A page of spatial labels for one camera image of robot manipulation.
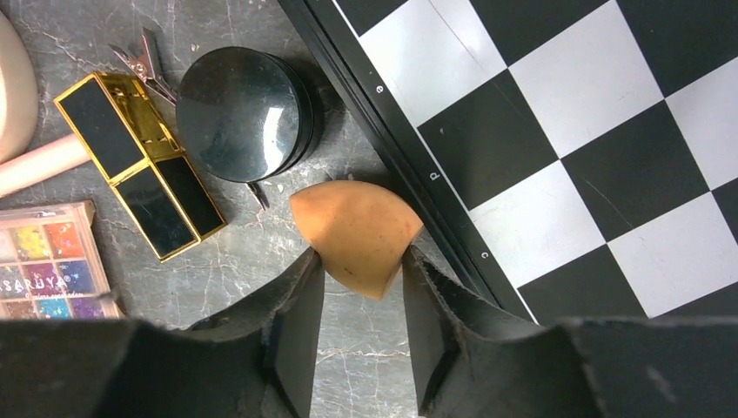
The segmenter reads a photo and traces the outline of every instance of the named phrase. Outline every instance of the beige round object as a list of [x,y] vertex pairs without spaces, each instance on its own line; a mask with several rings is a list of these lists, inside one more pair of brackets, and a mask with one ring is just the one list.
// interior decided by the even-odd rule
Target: beige round object
[[290,197],[292,216],[325,270],[344,286],[382,299],[423,223],[399,196],[360,181],[329,181]]
[[28,147],[37,115],[33,66],[21,38],[0,13],[0,163]]

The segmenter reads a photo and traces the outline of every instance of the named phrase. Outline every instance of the eyeshadow pan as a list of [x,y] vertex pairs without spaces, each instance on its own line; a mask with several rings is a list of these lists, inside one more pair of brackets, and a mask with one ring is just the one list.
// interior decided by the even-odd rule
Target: eyeshadow pan
[[100,300],[95,298],[75,298],[70,301],[74,314],[79,319],[88,320],[105,317],[103,304],[100,303]]
[[51,263],[33,264],[26,266],[25,270],[30,279],[26,285],[34,296],[58,296],[64,293],[66,283]]
[[50,257],[49,246],[37,226],[15,228],[12,234],[21,260],[45,260]]
[[70,293],[95,293],[95,283],[92,281],[87,262],[65,261],[59,263],[59,268]]
[[71,312],[64,299],[44,299],[38,302],[41,317],[47,320],[71,318]]
[[10,240],[6,231],[0,231],[0,263],[8,263],[16,260],[16,246]]
[[71,222],[49,224],[45,228],[53,247],[54,258],[84,257],[82,243],[79,242],[74,224]]
[[34,320],[37,318],[31,302],[11,302],[6,307],[13,320]]
[[28,297],[28,290],[20,269],[14,266],[0,267],[0,298],[22,299]]

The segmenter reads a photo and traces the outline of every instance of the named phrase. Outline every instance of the chessboard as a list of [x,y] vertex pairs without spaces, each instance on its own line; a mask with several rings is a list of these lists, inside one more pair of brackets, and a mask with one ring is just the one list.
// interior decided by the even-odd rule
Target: chessboard
[[738,314],[738,2],[281,3],[475,292]]

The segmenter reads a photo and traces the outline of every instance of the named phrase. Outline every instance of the beauty blender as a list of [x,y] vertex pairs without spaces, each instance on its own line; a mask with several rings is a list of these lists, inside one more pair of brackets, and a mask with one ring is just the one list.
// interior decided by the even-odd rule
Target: beauty blender
[[399,196],[378,185],[336,180],[290,197],[302,236],[338,282],[382,299],[399,271],[400,258],[423,223]]

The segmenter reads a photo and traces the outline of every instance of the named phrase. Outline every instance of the black lid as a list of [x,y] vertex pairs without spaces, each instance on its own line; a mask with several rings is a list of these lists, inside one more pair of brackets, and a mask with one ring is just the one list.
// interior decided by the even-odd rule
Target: black lid
[[292,81],[281,61],[248,48],[203,55],[179,87],[177,125],[187,155],[230,181],[279,172],[305,136]]

